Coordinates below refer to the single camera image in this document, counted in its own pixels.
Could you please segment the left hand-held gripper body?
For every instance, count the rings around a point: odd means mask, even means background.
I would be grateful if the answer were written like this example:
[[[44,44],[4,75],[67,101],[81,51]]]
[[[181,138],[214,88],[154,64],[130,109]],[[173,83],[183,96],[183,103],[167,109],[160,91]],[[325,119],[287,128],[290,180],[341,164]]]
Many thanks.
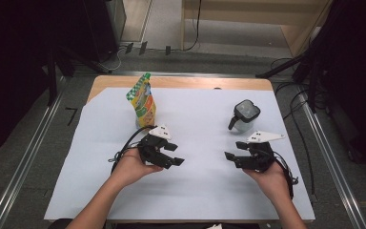
[[[173,159],[160,152],[162,148],[170,148],[172,136],[165,125],[156,126],[140,140],[139,153],[144,161],[153,165],[169,169],[173,165]]]

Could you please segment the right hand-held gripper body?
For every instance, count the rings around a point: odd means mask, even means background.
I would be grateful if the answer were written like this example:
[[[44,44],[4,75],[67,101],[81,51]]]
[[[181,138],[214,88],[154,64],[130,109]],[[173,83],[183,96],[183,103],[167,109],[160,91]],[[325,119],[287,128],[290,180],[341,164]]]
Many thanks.
[[[283,139],[285,135],[255,131],[245,142],[250,144],[250,156],[236,156],[237,168],[264,172],[275,162],[271,141]]]

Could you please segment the yellow green spouted sauce pouch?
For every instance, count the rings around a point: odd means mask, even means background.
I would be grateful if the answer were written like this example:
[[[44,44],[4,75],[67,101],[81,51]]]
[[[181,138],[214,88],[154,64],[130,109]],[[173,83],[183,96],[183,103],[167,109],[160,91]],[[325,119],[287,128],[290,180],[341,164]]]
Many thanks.
[[[152,95],[150,83],[151,74],[144,73],[135,85],[127,92],[126,98],[135,111],[135,125],[137,128],[154,125],[156,105]]]

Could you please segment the person's right hand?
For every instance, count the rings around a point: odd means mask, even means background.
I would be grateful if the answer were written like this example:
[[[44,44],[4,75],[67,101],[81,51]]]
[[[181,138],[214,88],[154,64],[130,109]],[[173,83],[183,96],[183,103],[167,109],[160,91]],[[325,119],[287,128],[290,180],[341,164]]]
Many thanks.
[[[250,176],[271,202],[290,200],[289,186],[282,168],[274,162],[268,170],[259,173],[244,169],[243,172]]]

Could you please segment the person's left hand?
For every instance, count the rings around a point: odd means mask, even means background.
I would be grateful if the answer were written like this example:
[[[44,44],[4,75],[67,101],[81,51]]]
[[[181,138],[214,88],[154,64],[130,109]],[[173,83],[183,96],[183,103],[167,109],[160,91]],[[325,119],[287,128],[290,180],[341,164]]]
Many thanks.
[[[162,171],[156,165],[146,165],[142,162],[137,149],[128,150],[117,163],[109,181],[112,187],[122,189],[137,182],[140,178]]]

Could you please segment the black stand legs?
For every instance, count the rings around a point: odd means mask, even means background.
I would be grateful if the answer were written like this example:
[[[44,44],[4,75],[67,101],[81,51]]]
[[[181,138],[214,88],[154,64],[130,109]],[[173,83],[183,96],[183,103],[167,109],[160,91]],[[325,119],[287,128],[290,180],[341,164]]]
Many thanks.
[[[49,86],[49,102],[48,105],[51,106],[54,99],[59,96],[57,89],[57,78],[56,69],[59,69],[64,76],[73,77],[75,72],[74,66],[71,60],[77,60],[83,65],[87,66],[91,70],[97,73],[109,73],[110,70],[106,70],[104,67],[100,67],[98,64],[84,58],[79,53],[73,51],[72,49],[64,46],[49,45],[47,52],[47,68],[48,68],[48,86]]]
[[[306,78],[309,78],[309,91],[308,91],[308,106],[315,113],[315,93],[317,87],[318,77],[322,74],[321,62],[317,58],[314,58],[312,54],[304,52],[285,63],[271,69],[268,72],[257,74],[256,78],[268,79],[284,70],[297,64],[292,79],[294,83],[300,84]]]

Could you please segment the dark curtain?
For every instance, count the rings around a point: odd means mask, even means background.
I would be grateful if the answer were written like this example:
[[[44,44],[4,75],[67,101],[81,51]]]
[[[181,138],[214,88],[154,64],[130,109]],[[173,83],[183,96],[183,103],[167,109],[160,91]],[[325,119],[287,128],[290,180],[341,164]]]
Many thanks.
[[[334,0],[316,40],[332,117],[350,158],[366,162],[366,0]]]
[[[65,46],[77,0],[0,0],[0,147],[49,91],[49,45]]]

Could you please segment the light wooden shelf unit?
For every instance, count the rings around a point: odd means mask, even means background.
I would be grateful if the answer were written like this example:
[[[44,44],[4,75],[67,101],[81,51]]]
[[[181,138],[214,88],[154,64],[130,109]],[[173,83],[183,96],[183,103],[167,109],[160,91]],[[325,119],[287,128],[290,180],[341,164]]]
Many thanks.
[[[180,0],[181,41],[184,48],[185,20],[200,18],[279,25],[292,56],[308,46],[316,27],[326,20],[334,0]]]

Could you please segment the black cabinet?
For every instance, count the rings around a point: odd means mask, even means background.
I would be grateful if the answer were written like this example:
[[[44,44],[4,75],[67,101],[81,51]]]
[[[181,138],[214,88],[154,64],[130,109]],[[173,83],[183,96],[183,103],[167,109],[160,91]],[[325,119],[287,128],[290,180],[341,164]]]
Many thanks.
[[[93,60],[102,61],[117,52],[127,15],[123,0],[83,0],[93,43]]]

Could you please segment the long metal floor rail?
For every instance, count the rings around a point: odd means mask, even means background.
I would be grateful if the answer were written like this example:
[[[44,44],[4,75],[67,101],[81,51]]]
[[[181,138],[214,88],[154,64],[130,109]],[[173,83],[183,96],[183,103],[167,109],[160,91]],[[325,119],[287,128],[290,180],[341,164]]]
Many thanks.
[[[336,159],[328,137],[323,131],[317,114],[314,114],[308,105],[306,105],[303,110],[309,120],[310,126],[315,135],[315,139],[320,148],[320,152],[324,157],[329,173],[331,174],[341,202],[346,210],[351,224],[353,225],[353,228],[366,229],[366,220],[362,214],[359,204],[356,201],[356,197],[352,191],[352,188],[344,176],[343,171]]]
[[[40,149],[40,146],[45,138],[45,135],[51,125],[51,122],[56,115],[58,107],[61,103],[63,93],[67,89],[71,78],[69,76],[61,76],[59,80],[58,95],[53,102],[45,109],[45,112],[30,140],[30,143],[23,154],[9,184],[5,188],[2,197],[0,197],[0,229],[9,215],[9,212],[16,201],[25,179],[29,173],[31,165]]]

